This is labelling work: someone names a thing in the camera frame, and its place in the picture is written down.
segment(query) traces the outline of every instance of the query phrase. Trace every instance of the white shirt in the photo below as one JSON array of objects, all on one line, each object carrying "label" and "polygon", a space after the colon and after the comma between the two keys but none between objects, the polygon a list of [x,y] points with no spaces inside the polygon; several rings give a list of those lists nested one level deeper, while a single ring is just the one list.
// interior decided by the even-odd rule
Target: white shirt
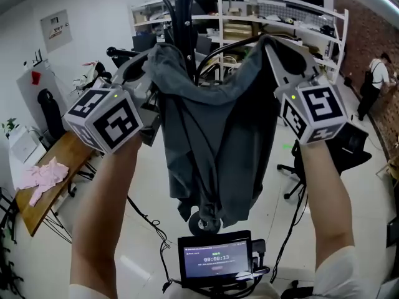
[{"label": "white shirt", "polygon": [[[202,295],[182,289],[181,286],[172,283],[162,296],[164,299],[205,299]],[[270,283],[261,282],[254,293],[248,297],[251,299],[279,299],[275,289]],[[317,269],[314,279],[313,295],[308,299],[320,298],[344,298],[367,299],[368,295],[359,278],[359,267],[354,246],[344,247],[324,262]],[[106,296],[93,289],[81,285],[69,286],[69,299],[108,299]]]},{"label": "white shirt", "polygon": [[371,72],[373,73],[373,86],[377,89],[381,89],[383,83],[389,83],[388,70],[385,64],[380,59],[373,59],[369,65]]}]

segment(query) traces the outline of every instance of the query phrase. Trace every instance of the white floor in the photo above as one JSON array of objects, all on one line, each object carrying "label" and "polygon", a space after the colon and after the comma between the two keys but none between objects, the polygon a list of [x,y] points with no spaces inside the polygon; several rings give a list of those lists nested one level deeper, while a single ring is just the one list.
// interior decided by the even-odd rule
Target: white floor
[{"label": "white floor", "polygon": [[[350,116],[357,108],[358,101],[352,91],[342,85],[341,80],[339,85]],[[375,175],[386,163],[378,138],[368,118],[357,124],[370,133],[365,150],[373,158],[344,172],[342,179],[352,200],[353,231],[362,277],[370,287],[371,297],[375,298],[379,285],[389,275],[393,265],[395,248],[386,249],[385,243],[387,222],[394,218],[395,211],[388,178],[383,174],[382,179]],[[277,164],[293,165],[291,150],[284,145],[293,145],[294,140],[290,129],[277,126],[263,182],[264,190],[252,208],[249,219],[221,231],[249,229],[253,239],[265,239],[265,263],[271,268],[287,235],[297,203],[297,196],[293,196],[291,201],[285,201],[282,197],[294,187],[297,179],[276,170]],[[59,211],[69,229],[72,228],[76,207],[84,195],[86,185],[85,182],[80,183],[76,197],[66,200]],[[166,264],[170,275],[179,278],[176,241],[180,236],[190,235],[190,232],[176,209],[178,201],[169,198],[168,190],[168,173],[162,136],[159,133],[153,148],[144,146],[139,152],[129,195],[151,220],[161,221],[160,227],[173,243],[172,248],[164,253]],[[30,238],[20,218],[17,222],[17,241],[17,245],[11,245],[9,241],[7,245],[12,248],[11,259],[17,274],[25,279],[21,284],[23,294],[28,299],[67,298],[70,245],[45,225],[41,225],[35,237]],[[166,280],[159,256],[160,242],[152,228],[127,205],[115,256],[120,298],[161,297],[161,288]],[[283,291],[295,279],[301,281],[300,286],[312,285],[314,266],[315,235],[309,210],[306,209],[280,261],[275,287]],[[3,298],[13,298],[10,293],[0,295]]]}]

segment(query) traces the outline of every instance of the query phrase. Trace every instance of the pink cloth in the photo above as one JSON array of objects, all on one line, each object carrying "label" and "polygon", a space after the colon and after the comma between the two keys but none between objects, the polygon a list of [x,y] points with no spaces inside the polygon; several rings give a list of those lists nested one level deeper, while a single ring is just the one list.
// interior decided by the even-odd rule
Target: pink cloth
[{"label": "pink cloth", "polygon": [[30,188],[39,185],[33,192],[29,205],[35,206],[37,201],[42,197],[43,193],[54,187],[68,174],[69,168],[57,162],[54,157],[48,165],[42,167],[33,166],[27,170],[22,176],[22,183],[19,189]]}]

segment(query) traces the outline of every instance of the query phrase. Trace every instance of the timer display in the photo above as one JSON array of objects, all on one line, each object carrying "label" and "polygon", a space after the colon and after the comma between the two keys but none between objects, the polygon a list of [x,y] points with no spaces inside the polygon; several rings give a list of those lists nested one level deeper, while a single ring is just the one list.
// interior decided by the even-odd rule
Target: timer display
[{"label": "timer display", "polygon": [[187,278],[230,275],[249,270],[247,243],[184,248]]}]

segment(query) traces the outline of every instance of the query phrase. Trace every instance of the red object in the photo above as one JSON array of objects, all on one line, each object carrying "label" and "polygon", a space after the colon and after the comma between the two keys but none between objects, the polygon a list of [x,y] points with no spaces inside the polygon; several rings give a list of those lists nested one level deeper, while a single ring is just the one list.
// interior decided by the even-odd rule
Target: red object
[{"label": "red object", "polygon": [[39,85],[41,75],[42,74],[39,72],[32,71],[32,84],[33,85]]}]

